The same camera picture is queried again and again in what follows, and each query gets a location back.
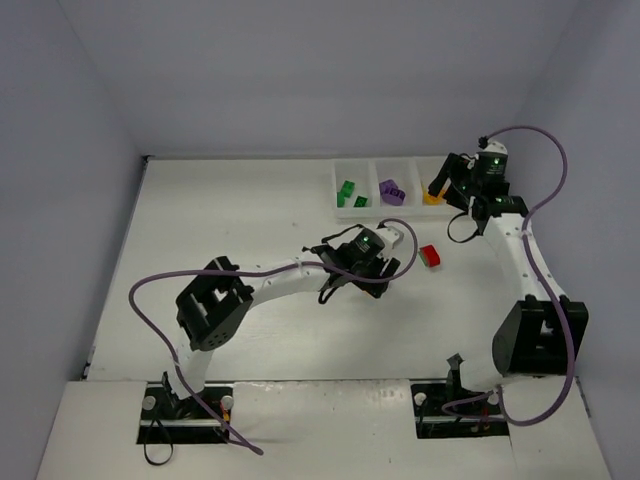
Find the yellow striped lego brick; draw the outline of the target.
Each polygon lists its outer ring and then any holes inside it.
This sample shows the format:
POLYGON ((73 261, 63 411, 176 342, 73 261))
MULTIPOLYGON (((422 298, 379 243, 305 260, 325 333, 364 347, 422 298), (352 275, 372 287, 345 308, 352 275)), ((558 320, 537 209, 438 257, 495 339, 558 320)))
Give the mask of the yellow striped lego brick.
POLYGON ((442 205, 445 203, 444 194, 446 193, 446 189, 443 188, 437 195, 431 195, 426 186, 422 187, 422 199, 423 204, 427 206, 435 206, 442 205))

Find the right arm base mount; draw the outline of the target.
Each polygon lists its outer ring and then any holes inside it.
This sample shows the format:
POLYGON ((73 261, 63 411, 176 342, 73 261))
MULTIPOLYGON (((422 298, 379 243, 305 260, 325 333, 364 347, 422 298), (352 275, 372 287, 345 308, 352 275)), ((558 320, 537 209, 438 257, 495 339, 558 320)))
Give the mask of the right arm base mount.
POLYGON ((445 379, 411 381, 416 437, 427 439, 462 439, 508 437, 507 422, 482 393, 467 390, 461 383, 462 357, 447 360, 445 379))

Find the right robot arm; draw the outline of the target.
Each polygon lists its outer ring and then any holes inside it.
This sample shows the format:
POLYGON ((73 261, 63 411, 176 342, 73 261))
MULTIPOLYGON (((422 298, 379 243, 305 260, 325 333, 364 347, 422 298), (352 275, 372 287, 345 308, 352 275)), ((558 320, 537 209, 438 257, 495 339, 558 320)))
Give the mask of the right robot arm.
POLYGON ((497 143, 474 156, 451 153, 428 186, 430 195, 475 222, 474 234, 495 253, 513 303, 489 351, 462 357, 462 386, 477 392, 525 377, 567 375, 589 319, 586 305, 570 300, 549 271, 525 201, 509 192, 507 161, 497 143))

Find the purple green yellow lego stack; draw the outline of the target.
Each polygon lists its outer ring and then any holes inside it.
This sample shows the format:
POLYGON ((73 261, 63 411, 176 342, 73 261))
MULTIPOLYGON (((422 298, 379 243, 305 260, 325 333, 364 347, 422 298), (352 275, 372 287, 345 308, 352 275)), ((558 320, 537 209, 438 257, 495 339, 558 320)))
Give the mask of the purple green yellow lego stack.
POLYGON ((386 291, 386 286, 382 284, 367 284, 362 288, 362 291, 374 299, 379 299, 386 291))

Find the purple sloped lego brick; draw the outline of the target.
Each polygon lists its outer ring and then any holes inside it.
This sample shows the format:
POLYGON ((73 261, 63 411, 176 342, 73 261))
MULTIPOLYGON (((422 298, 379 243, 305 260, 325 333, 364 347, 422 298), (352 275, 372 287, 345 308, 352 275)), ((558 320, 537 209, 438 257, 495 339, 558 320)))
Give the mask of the purple sloped lego brick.
POLYGON ((392 189, 397 189, 398 186, 393 179, 388 179, 379 183, 380 195, 389 194, 392 189))

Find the green printed lego brick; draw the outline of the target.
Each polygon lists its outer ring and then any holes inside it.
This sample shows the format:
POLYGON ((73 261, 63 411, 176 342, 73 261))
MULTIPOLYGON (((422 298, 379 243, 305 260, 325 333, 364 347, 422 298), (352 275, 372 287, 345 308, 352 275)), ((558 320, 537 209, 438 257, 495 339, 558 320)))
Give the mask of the green printed lego brick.
POLYGON ((356 184, 351 180, 344 180, 336 193, 336 206, 338 208, 352 207, 356 184))
POLYGON ((364 196, 357 196, 353 204, 354 208, 367 208, 368 206, 369 200, 364 196))

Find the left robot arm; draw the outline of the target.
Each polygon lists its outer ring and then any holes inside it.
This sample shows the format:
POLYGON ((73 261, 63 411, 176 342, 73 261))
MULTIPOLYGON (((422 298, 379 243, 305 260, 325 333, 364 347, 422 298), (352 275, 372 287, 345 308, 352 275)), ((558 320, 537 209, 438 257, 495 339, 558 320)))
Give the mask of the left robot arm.
POLYGON ((327 237, 292 260, 274 264, 274 269, 292 264, 293 269, 267 277, 197 276, 176 299, 177 321, 185 339, 177 350, 182 374, 167 374, 173 395, 185 400, 204 389, 206 371, 213 352, 236 334, 247 313, 268 301, 292 294, 313 292, 323 304, 350 281, 340 274, 311 262, 322 262, 358 277, 354 285, 378 298, 388 288, 383 283, 397 272, 400 261, 391 252, 402 243, 404 234, 394 227, 370 229, 357 225, 356 236, 338 247, 327 237))

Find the purple flower lego brick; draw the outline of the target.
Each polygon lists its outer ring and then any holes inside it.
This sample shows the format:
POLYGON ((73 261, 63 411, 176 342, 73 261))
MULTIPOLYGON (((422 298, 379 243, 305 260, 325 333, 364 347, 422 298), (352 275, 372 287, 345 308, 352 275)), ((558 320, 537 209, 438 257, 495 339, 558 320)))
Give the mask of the purple flower lego brick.
POLYGON ((392 189, 389 194, 380 195, 381 200, 392 206, 402 206, 405 203, 406 193, 401 189, 392 189))

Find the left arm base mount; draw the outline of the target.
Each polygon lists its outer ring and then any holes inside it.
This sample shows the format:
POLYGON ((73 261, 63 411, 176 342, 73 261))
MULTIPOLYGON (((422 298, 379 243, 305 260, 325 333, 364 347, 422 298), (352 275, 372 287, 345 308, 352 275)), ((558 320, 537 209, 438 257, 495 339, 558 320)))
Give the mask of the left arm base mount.
POLYGON ((205 445, 230 439, 228 430, 193 397, 179 400, 163 376, 146 385, 141 404, 137 444, 205 445))

